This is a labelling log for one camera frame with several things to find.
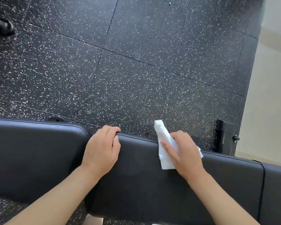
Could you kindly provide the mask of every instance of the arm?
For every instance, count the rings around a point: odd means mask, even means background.
[[[259,224],[203,168],[199,150],[191,137],[182,131],[173,132],[179,151],[163,141],[161,144],[168,152],[178,171],[202,201],[216,225],[257,225]]]
[[[86,145],[81,166],[6,225],[66,224],[88,192],[116,163],[121,145],[115,134],[120,131],[110,126],[99,129]]]

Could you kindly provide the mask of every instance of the black vinyl upholstery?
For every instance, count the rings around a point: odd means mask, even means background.
[[[260,211],[262,225],[281,225],[281,166],[262,163],[265,169]]]
[[[158,143],[119,136],[121,151],[113,169],[85,199],[97,216],[175,224],[213,224],[204,205],[176,170],[162,170]],[[203,153],[203,165],[255,219],[263,168],[259,162]]]
[[[80,125],[0,120],[0,196],[32,203],[78,166],[89,138]]]
[[[119,159],[87,195],[89,213],[114,219],[214,224],[158,143],[120,133]],[[80,125],[0,119],[0,196],[31,203],[79,166],[90,134]],[[281,167],[203,152],[205,169],[262,225],[281,224]]]

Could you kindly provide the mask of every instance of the tissue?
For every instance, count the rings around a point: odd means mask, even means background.
[[[164,140],[164,141],[170,143],[171,146],[173,147],[173,149],[176,152],[178,152],[178,145],[177,145],[175,139],[171,137],[168,130],[165,128],[165,125],[163,124],[162,120],[155,120],[154,128],[155,128],[155,131],[156,131],[157,137],[158,137],[158,145],[159,145],[158,155],[159,155],[159,159],[160,159],[160,163],[161,163],[161,169],[162,170],[175,169],[175,166],[172,163],[170,156],[168,155],[167,151],[165,151],[165,149],[163,148],[163,146],[160,143],[161,141]],[[199,150],[200,156],[202,158],[203,155],[202,155],[201,149],[199,147],[198,147],[198,150]]]

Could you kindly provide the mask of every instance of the hand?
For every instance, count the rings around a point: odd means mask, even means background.
[[[107,174],[118,160],[121,145],[115,135],[120,131],[119,127],[105,125],[86,145],[81,167],[87,169],[97,181]]]
[[[190,184],[198,176],[206,173],[198,147],[186,132],[172,132],[170,135],[178,145],[178,153],[169,143],[161,141],[161,144],[169,154],[178,173]]]

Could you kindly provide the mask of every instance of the gym floor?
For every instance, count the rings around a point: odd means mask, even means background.
[[[92,133],[117,125],[150,138],[163,119],[214,150],[217,119],[239,133],[262,9],[263,0],[0,0],[17,29],[0,37],[0,117],[62,116]],[[9,216],[21,209],[6,205]]]

